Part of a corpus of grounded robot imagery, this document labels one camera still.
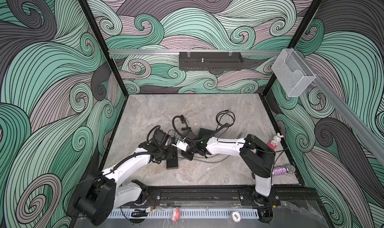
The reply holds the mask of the small black ribbed switch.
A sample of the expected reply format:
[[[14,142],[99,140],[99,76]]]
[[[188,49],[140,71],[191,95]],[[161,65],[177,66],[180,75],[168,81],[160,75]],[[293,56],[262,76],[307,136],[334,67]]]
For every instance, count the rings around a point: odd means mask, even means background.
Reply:
[[[166,168],[167,168],[167,170],[178,169],[179,168],[178,158],[172,158],[172,159],[167,160]]]

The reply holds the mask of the large black network switch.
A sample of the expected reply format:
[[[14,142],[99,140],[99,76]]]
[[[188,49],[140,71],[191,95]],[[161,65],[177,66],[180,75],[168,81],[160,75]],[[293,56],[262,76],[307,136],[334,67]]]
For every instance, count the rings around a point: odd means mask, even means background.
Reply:
[[[199,139],[209,139],[213,133],[214,133],[214,131],[212,131],[212,130],[200,128],[198,138]]]

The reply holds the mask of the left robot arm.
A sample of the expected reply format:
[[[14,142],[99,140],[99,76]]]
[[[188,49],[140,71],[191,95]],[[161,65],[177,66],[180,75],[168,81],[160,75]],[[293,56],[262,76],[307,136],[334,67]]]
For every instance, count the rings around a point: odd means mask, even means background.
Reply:
[[[163,132],[160,126],[154,127],[146,141],[135,151],[102,171],[92,171],[77,185],[79,191],[73,196],[72,208],[93,225],[103,223],[110,213],[130,202],[144,203],[147,186],[138,180],[128,185],[123,183],[137,170],[149,163],[159,164],[177,155],[176,138]]]

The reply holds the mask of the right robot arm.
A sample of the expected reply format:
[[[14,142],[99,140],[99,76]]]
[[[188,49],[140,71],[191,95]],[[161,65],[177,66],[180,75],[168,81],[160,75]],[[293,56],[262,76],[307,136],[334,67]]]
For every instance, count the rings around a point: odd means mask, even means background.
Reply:
[[[272,172],[276,152],[252,134],[240,139],[221,139],[215,136],[222,130],[227,131],[235,121],[235,114],[232,111],[224,110],[216,115],[215,131],[197,138],[188,138],[187,131],[191,128],[184,116],[173,117],[172,126],[175,134],[180,137],[179,141],[189,146],[183,150],[184,158],[192,160],[194,154],[202,157],[207,155],[239,157],[255,176],[256,193],[268,197],[272,189]]]

